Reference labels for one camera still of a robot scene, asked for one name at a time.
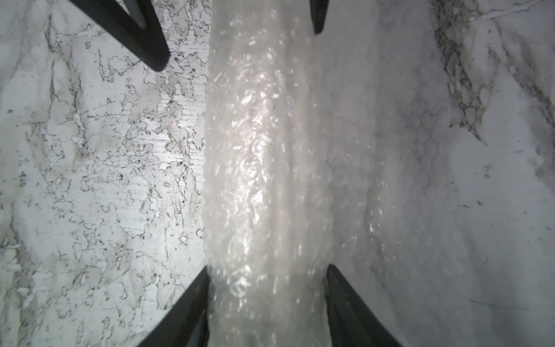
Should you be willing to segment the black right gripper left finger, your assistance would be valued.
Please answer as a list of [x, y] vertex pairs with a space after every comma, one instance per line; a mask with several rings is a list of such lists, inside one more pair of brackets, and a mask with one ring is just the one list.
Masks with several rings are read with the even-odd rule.
[[210, 277], [204, 267], [139, 347], [206, 347]]

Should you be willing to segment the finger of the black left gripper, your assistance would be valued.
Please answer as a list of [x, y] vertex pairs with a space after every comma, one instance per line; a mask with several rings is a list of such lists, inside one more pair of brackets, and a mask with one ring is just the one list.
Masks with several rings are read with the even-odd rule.
[[77, 8], [129, 49], [150, 69], [161, 72], [170, 58], [169, 47], [150, 0], [72, 0]]
[[329, 0], [309, 1], [310, 14], [315, 35], [319, 35], [324, 30], [329, 2]]

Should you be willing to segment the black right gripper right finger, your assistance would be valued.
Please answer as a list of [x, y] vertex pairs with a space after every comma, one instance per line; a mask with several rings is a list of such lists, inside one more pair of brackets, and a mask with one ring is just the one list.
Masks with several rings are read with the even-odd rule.
[[328, 266], [326, 279], [332, 346], [401, 347], [335, 265]]

